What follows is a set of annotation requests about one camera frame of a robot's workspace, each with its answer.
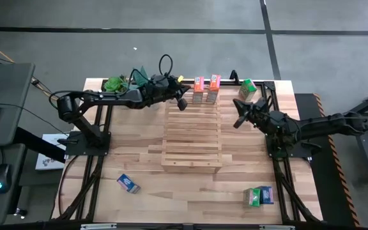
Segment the small box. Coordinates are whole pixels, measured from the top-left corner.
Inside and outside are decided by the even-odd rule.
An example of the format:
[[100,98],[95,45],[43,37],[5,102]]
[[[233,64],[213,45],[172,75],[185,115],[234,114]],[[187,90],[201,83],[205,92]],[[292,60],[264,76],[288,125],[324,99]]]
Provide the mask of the small box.
[[259,188],[248,188],[243,191],[243,206],[246,208],[259,207],[261,190]]
[[239,91],[240,97],[244,99],[246,102],[250,102],[255,92],[256,92],[256,86],[254,82],[251,79],[245,79],[242,82],[242,85]]
[[257,188],[261,190],[259,202],[261,204],[273,204],[272,186],[259,186]]
[[140,190],[140,186],[136,185],[126,174],[119,177],[118,183],[131,194],[136,194]]
[[213,74],[211,76],[210,88],[207,94],[207,102],[215,103],[218,91],[220,90],[221,76]]
[[196,77],[194,79],[194,93],[192,95],[192,103],[200,104],[203,102],[204,95],[204,77]]

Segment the green object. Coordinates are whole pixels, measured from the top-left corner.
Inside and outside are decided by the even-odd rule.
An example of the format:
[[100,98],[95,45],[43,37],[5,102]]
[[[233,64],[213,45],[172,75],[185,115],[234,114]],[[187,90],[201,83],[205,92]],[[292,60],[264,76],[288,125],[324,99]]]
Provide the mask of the green object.
[[243,205],[244,207],[259,207],[261,197],[261,189],[248,188],[243,191]]
[[127,80],[126,77],[120,75],[119,77],[111,77],[105,83],[106,92],[123,93],[127,90]]
[[257,88],[251,79],[245,79],[242,82],[239,95],[247,102],[252,99]]
[[134,77],[135,83],[138,86],[143,86],[145,83],[148,82],[148,77],[147,77],[146,71],[144,70],[143,66],[141,66],[140,73],[141,74],[137,73],[137,71],[133,72],[133,77]]

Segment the gray floor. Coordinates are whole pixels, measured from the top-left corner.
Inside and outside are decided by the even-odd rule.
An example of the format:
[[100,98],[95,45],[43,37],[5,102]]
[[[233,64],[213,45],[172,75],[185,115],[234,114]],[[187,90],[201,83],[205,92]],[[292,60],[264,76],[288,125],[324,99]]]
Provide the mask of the gray floor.
[[[272,29],[368,31],[366,0],[266,4]],[[259,0],[0,0],[0,26],[264,29]],[[273,40],[282,80],[293,81],[296,93],[320,94],[327,113],[344,112],[368,95],[368,36],[277,35]],[[0,49],[16,62],[34,62],[35,76],[53,91],[82,89],[86,77],[111,77],[141,65],[156,73],[164,53],[174,59],[173,73],[186,77],[228,77],[236,69],[241,78],[273,79],[264,34],[0,32]],[[35,88],[26,107],[63,130],[71,129]],[[55,132],[28,114],[21,124],[37,135]],[[368,173],[364,156],[354,138],[333,138],[360,223],[368,227],[368,186],[356,183]],[[38,196],[34,198],[46,201],[54,189],[53,195]],[[48,213],[52,203],[34,207]]]

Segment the orange box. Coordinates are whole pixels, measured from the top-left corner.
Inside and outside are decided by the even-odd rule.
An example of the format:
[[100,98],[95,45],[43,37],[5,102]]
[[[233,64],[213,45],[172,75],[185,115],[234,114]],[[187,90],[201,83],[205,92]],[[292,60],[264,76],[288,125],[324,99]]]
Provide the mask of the orange box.
[[207,94],[207,102],[214,103],[217,100],[218,91],[220,90],[221,76],[213,74],[211,76],[210,88]]
[[194,93],[192,94],[193,103],[201,103],[204,95],[204,77],[194,79]]

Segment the wooden tabletop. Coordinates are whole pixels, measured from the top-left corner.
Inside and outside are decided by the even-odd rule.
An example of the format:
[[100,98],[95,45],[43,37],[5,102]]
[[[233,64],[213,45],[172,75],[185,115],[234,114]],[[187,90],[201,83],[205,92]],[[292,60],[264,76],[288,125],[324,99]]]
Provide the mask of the wooden tabletop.
[[[102,81],[86,79],[84,90],[98,90]],[[275,86],[280,110],[299,119],[291,81],[278,80]],[[163,170],[164,103],[142,110],[114,107],[110,127],[111,149],[103,164],[94,221],[280,224],[273,165],[266,153],[263,134],[249,123],[244,123],[239,129],[231,128],[238,117],[232,105],[238,89],[239,86],[220,88],[223,167],[217,174],[169,173]],[[252,101],[260,96],[261,93],[257,92]],[[93,107],[85,113],[85,117],[93,122],[95,114],[96,107]],[[299,158],[291,158],[290,161],[296,193],[314,216],[322,219],[310,165]],[[61,194],[62,210],[69,206],[81,188],[85,163],[86,157],[79,157],[65,177]],[[141,186],[137,194],[124,191],[116,181],[123,173]],[[261,185],[273,187],[275,204],[244,208],[242,191]],[[52,218],[58,216],[57,201]],[[286,205],[292,218],[288,195]]]

